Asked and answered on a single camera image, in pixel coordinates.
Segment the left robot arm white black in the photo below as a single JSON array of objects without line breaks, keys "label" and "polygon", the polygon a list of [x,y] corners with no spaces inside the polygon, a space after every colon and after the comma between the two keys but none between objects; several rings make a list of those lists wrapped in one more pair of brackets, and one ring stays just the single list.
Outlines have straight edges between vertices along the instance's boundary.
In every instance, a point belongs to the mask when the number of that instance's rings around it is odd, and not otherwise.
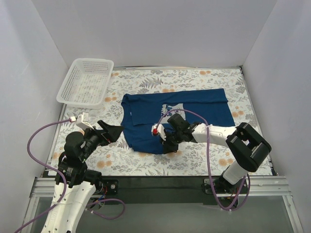
[{"label": "left robot arm white black", "polygon": [[74,233],[86,205],[103,182],[102,174],[87,167],[86,160],[97,149],[114,143],[123,127],[98,121],[100,129],[85,123],[78,126],[83,132],[72,132],[66,136],[58,171],[55,177],[52,210],[44,223],[44,233]]}]

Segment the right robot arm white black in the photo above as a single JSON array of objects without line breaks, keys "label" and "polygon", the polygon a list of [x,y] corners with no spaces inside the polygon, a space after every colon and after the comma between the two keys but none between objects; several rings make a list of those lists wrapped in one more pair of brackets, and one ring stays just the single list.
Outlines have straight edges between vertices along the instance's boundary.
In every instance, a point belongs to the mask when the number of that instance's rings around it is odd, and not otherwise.
[{"label": "right robot arm white black", "polygon": [[167,120],[171,130],[162,124],[154,126],[153,134],[160,135],[164,153],[176,152],[183,142],[206,143],[227,147],[235,158],[229,167],[213,181],[222,193],[231,191],[249,172],[256,172],[272,150],[270,144],[248,123],[222,127],[201,122],[188,123],[180,114]]}]

